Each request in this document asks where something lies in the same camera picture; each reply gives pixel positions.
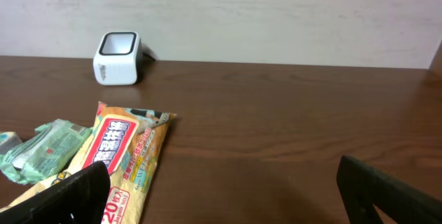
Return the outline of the yellow wet wipes pack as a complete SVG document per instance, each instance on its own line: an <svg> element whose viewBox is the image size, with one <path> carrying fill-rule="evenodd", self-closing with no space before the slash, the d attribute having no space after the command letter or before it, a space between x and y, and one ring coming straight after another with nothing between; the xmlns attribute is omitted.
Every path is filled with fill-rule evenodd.
<svg viewBox="0 0 442 224"><path fill-rule="evenodd" d="M174 113L99 103L91 137L63 172L71 176L93 162L104 162L110 187L102 223L139 222L160 149L174 117Z"/></svg>

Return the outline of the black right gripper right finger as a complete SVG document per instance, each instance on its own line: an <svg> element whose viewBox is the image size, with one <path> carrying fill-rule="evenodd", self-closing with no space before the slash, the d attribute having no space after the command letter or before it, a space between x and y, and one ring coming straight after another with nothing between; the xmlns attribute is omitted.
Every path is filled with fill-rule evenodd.
<svg viewBox="0 0 442 224"><path fill-rule="evenodd" d="M336 182L350 223L441 223L441 201L352 157L342 156Z"/></svg>

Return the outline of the light green tissue pack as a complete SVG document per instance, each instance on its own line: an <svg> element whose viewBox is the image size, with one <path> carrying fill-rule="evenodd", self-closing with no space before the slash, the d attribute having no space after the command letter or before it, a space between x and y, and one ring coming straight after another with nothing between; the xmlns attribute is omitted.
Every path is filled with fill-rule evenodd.
<svg viewBox="0 0 442 224"><path fill-rule="evenodd" d="M56 119L35 129L36 135L1 156L1 172L22 185L58 174L90 137L92 129Z"/></svg>

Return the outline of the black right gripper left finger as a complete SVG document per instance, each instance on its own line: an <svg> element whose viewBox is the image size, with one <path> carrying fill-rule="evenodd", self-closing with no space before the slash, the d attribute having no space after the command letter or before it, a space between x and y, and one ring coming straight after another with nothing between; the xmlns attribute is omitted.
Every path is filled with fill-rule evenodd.
<svg viewBox="0 0 442 224"><path fill-rule="evenodd" d="M101 223L109 191L106 165L94 162L2 212L1 224Z"/></svg>

